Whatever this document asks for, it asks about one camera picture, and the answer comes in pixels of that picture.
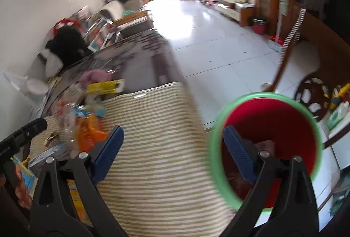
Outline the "wooden dining chair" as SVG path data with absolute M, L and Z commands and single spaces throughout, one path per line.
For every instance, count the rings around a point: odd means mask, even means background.
M 276 75 L 262 91 L 275 92 L 293 65 L 301 72 L 293 99 L 308 108 L 317 122 L 331 115 L 337 86 L 349 84 L 349 44 L 301 5 L 293 8 L 292 28 L 280 53 Z

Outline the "pink plastic bag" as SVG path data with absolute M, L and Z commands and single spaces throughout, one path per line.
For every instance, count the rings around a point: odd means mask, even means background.
M 102 69 L 89 70 L 84 72 L 81 75 L 78 82 L 82 86 L 87 86 L 89 84 L 110 81 L 112 80 L 114 73 L 115 73 L 114 70 L 102 70 Z

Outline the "wooden tv cabinet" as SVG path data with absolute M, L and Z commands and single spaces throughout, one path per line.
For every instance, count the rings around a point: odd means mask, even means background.
M 201 0 L 204 3 L 212 3 L 214 9 L 220 14 L 237 21 L 241 27 L 252 25 L 256 14 L 254 4 L 238 0 Z

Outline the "red white dustpan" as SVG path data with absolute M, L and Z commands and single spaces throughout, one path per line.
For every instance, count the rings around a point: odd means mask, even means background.
M 270 35 L 269 36 L 269 40 L 268 40 L 268 46 L 277 51 L 277 52 L 281 52 L 282 51 L 282 47 L 283 47 L 283 43 L 284 40 L 277 36 L 277 35 Z

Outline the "small blue card box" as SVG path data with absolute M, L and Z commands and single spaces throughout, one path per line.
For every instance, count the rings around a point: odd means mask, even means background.
M 57 144 L 56 146 L 51 147 L 50 149 L 44 151 L 42 154 L 36 156 L 29 162 L 29 168 L 39 167 L 49 157 L 53 157 L 58 160 L 69 157 L 69 153 L 67 151 L 65 144 L 64 143 Z

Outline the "clear plastic bottle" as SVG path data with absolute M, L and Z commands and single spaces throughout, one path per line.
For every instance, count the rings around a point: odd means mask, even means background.
M 56 117 L 63 133 L 63 142 L 71 158 L 79 153 L 76 141 L 76 112 L 77 107 L 85 97 L 85 91 L 80 83 L 72 84 L 64 90 L 52 105 L 52 114 Z

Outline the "white pillow bag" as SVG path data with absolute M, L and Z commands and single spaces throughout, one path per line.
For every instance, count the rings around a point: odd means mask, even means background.
M 63 68 L 61 59 L 49 49 L 43 49 L 40 55 L 44 58 L 46 79 L 55 77 Z

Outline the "orange blue snack bag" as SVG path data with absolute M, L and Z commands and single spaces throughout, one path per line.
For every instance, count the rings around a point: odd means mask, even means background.
M 90 152 L 100 141 L 107 138 L 103 131 L 100 118 L 87 111 L 83 106 L 74 106 L 75 138 L 80 152 Z

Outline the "black clothes pile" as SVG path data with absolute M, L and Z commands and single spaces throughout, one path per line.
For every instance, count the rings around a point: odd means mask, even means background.
M 54 38 L 46 43 L 46 48 L 62 61 L 63 69 L 92 54 L 81 33 L 70 26 L 58 29 Z

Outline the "patterned grey table cloth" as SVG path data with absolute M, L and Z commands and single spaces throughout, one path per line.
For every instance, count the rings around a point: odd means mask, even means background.
M 42 116 L 52 115 L 52 107 L 63 92 L 84 72 L 96 69 L 113 70 L 114 79 L 124 79 L 125 94 L 172 82 L 184 83 L 172 45 L 154 28 L 118 41 L 63 70 Z

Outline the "yellow snack box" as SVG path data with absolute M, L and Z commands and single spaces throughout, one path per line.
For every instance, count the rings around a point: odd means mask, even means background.
M 125 80 L 105 81 L 87 86 L 87 93 L 93 95 L 118 94 L 125 89 Z

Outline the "wooden sofa bench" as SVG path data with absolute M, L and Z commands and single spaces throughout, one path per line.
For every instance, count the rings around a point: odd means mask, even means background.
M 99 15 L 108 20 L 122 39 L 154 27 L 151 11 L 140 4 L 129 5 L 113 0 L 102 7 Z

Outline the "small red waste bin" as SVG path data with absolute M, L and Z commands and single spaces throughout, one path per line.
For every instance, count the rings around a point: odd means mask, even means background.
M 254 18 L 252 29 L 256 34 L 263 35 L 266 33 L 267 23 L 263 19 Z

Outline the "red bin green rim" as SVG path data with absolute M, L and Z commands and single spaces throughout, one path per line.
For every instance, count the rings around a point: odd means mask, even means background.
M 274 157 L 290 160 L 302 157 L 310 179 L 315 181 L 322 163 L 323 143 L 316 120 L 301 103 L 270 92 L 241 96 L 219 113 L 208 139 L 208 161 L 212 179 L 226 205 L 238 210 L 247 190 L 239 191 L 228 180 L 237 167 L 222 138 L 226 126 L 234 126 L 238 134 L 252 143 L 271 140 Z

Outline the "white desk fan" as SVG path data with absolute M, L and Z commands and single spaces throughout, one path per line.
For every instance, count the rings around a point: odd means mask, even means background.
M 49 93 L 49 86 L 41 80 L 19 76 L 11 72 L 1 72 L 1 78 L 9 83 L 32 105 L 45 103 Z

